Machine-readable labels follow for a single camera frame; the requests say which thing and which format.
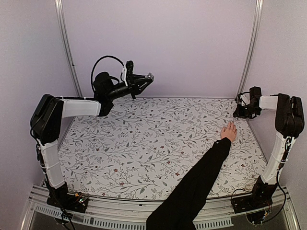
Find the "black sleeved forearm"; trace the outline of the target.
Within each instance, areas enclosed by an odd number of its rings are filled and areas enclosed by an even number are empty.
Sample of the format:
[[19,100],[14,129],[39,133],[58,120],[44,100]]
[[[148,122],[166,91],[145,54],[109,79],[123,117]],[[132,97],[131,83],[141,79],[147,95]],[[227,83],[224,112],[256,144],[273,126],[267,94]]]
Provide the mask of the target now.
[[204,207],[232,142],[214,142],[204,156],[186,173],[168,198],[147,218],[147,230],[194,230],[193,220]]

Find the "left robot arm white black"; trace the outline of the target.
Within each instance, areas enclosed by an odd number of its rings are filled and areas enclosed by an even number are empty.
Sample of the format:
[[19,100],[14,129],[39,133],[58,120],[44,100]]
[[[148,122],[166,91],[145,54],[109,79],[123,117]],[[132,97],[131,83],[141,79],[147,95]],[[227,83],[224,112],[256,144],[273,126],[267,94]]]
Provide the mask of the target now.
[[152,82],[154,76],[127,73],[123,81],[99,73],[93,82],[94,96],[54,97],[42,96],[30,120],[30,132],[36,141],[37,158],[41,162],[49,186],[59,189],[65,185],[58,157],[58,139],[64,118],[76,116],[107,116],[117,98],[130,94],[132,98],[141,94]]

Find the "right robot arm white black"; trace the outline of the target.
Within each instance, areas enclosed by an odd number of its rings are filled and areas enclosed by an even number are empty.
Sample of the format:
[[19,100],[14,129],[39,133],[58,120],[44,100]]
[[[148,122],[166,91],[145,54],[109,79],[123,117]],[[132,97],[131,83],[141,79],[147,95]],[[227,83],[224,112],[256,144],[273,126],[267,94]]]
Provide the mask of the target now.
[[275,112],[276,138],[268,164],[261,174],[264,184],[276,184],[296,139],[302,133],[305,121],[302,100],[279,93],[262,95],[260,87],[237,95],[233,117],[254,119],[262,110]]

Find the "person's bare hand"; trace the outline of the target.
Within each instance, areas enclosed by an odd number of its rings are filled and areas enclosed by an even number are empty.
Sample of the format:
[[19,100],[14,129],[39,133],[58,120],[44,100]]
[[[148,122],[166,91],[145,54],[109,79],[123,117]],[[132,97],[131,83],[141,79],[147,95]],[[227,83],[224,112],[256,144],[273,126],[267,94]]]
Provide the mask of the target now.
[[231,142],[234,142],[237,137],[237,128],[234,121],[228,123],[227,126],[223,127],[220,134],[221,139],[227,138]]

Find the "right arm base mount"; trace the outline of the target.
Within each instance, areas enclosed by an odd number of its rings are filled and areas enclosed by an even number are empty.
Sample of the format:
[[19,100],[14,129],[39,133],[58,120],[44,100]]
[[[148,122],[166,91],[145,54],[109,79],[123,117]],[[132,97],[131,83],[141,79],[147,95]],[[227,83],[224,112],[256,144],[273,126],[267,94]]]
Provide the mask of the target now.
[[[235,214],[245,212],[249,223],[263,224],[271,210],[272,195],[276,188],[277,184],[263,183],[259,178],[251,191],[236,189],[231,195],[231,204]],[[239,190],[248,195],[233,198],[234,193]]]

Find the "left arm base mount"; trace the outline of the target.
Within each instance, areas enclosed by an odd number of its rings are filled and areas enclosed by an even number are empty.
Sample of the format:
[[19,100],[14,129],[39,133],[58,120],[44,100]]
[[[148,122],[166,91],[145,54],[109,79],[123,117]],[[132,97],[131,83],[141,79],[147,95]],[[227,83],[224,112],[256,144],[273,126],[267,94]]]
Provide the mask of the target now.
[[48,190],[48,205],[79,213],[86,212],[89,201],[89,196],[87,194],[82,192],[69,194],[67,184],[62,185],[58,189],[49,186]]

